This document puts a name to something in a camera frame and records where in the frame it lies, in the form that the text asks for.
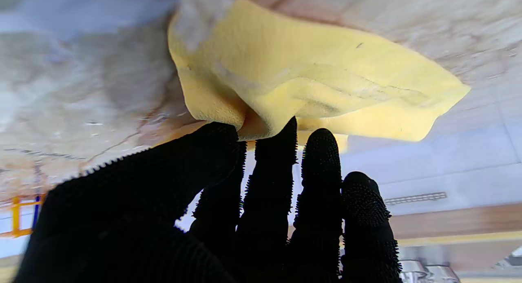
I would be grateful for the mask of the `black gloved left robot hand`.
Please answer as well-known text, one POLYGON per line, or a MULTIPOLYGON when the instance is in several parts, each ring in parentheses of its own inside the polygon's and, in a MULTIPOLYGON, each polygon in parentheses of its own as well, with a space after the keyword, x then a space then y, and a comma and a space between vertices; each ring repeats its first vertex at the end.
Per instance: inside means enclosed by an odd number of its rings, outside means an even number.
POLYGON ((296 119, 255 146, 213 122, 52 189, 15 283, 400 283, 376 182, 341 177, 334 135, 312 132, 288 239, 296 119))

